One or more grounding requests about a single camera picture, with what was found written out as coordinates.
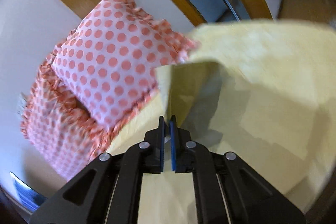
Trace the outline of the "beige khaki pants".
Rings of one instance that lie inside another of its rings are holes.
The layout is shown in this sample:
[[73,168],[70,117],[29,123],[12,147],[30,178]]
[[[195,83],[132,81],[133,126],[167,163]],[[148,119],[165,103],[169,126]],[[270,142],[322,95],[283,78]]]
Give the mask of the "beige khaki pants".
[[157,69],[166,114],[309,210],[335,166],[335,29],[251,20],[189,36],[201,44],[189,60]]

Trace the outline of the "cream orange patterned bedsheet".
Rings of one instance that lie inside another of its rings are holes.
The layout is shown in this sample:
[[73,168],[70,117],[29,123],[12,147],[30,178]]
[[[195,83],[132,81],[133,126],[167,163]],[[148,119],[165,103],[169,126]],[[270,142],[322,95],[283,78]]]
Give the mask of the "cream orange patterned bedsheet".
[[[107,152],[117,155],[144,139],[145,133],[158,127],[165,115],[160,93],[113,139]],[[165,137],[164,169],[161,174],[144,174],[139,201],[138,223],[197,223],[193,177],[171,170],[170,137]]]

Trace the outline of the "upper pink polka dot pillow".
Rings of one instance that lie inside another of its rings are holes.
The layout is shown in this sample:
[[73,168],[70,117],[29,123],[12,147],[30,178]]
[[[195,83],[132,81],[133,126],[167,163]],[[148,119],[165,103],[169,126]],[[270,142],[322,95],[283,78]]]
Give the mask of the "upper pink polka dot pillow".
[[183,63],[197,47],[135,0],[101,0],[62,44],[52,68],[98,124],[116,130],[156,92],[155,69]]

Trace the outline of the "pink polka dot pillow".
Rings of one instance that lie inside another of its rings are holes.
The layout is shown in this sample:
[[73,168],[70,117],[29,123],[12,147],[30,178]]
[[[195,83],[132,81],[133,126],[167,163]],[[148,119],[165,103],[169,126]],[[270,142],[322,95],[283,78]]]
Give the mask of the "pink polka dot pillow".
[[91,118],[49,61],[38,67],[23,110],[21,132],[67,181],[106,152],[118,134]]
[[116,130],[156,92],[155,69],[183,63],[197,47],[135,0],[101,0],[62,44],[52,68],[98,124]]

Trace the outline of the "lower pink polka dot pillow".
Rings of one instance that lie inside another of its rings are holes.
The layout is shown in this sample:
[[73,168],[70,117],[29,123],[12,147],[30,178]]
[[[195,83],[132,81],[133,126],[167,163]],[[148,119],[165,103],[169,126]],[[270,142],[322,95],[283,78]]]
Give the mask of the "lower pink polka dot pillow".
[[118,134],[91,118],[49,61],[38,67],[23,110],[21,132],[67,181],[106,152]]

